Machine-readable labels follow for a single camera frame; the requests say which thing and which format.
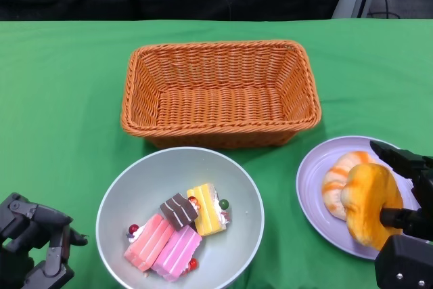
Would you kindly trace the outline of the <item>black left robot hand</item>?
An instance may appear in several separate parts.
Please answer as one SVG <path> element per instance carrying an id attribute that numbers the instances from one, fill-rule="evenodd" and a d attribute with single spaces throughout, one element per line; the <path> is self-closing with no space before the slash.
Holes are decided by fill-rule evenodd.
<path id="1" fill-rule="evenodd" d="M 11 193 L 1 203 L 1 287 L 62 288 L 73 277 L 72 246 L 86 235 L 70 226 L 73 218 Z"/>

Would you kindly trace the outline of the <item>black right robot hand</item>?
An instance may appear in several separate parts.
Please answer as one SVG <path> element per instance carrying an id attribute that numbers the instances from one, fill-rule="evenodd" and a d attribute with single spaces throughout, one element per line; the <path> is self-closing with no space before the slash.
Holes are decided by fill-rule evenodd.
<path id="1" fill-rule="evenodd" d="M 403 231 L 390 236 L 375 259 L 379 288 L 432 287 L 432 157 L 370 141 L 380 160 L 394 172 L 410 179 L 411 192 L 420 208 L 383 208 L 380 222 Z"/>

